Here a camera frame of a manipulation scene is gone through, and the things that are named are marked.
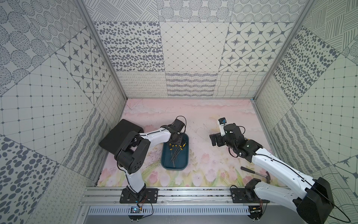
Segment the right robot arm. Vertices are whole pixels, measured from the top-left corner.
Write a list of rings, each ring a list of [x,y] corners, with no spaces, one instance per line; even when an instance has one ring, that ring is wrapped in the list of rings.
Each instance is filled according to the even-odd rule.
[[[254,178],[245,186],[250,194],[295,211],[308,224],[325,223],[335,206],[328,181],[315,179],[281,161],[258,142],[245,138],[235,123],[227,124],[221,118],[218,125],[220,132],[209,136],[213,146],[227,146],[233,157],[261,167],[286,185],[284,189]]]

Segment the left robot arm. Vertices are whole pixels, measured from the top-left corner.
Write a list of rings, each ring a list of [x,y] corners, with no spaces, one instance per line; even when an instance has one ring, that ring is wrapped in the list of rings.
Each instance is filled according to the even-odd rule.
[[[117,161],[118,168],[124,169],[129,192],[139,201],[146,196],[146,185],[140,169],[148,150],[161,143],[180,144],[186,131],[186,121],[176,118],[169,125],[163,125],[155,131],[145,133],[140,126],[123,119],[117,124],[116,129],[124,139],[114,159]]]

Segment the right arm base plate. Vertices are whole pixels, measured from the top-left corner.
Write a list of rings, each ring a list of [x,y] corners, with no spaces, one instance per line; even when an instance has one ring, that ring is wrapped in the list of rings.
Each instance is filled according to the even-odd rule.
[[[233,203],[270,203],[268,200],[261,200],[251,189],[246,188],[230,188],[230,194]]]

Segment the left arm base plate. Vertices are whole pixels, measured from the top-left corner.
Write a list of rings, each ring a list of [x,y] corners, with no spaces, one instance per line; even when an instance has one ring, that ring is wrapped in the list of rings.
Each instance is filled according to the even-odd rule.
[[[158,189],[143,189],[139,193],[135,193],[129,188],[122,190],[120,203],[157,203]]]

